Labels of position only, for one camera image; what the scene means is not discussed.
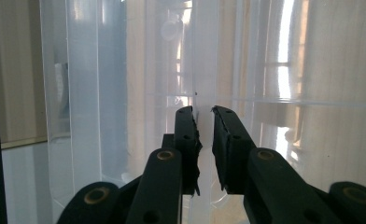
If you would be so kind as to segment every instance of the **transparent plastic box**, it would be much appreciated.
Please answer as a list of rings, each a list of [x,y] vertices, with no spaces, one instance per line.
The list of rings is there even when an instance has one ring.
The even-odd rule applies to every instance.
[[[192,105],[201,196],[183,223],[248,223],[220,190],[213,105],[309,184],[366,186],[366,1],[41,1],[55,220],[95,181],[142,174]]]

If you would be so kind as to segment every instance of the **glossy plastic surface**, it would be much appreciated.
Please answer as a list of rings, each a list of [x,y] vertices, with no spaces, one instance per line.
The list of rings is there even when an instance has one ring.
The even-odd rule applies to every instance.
[[[233,109],[257,146],[309,184],[366,186],[366,1],[69,0],[41,10],[56,203],[140,175],[185,105],[204,145],[202,195],[184,198],[185,223],[247,223],[242,198],[219,190],[213,105]]]

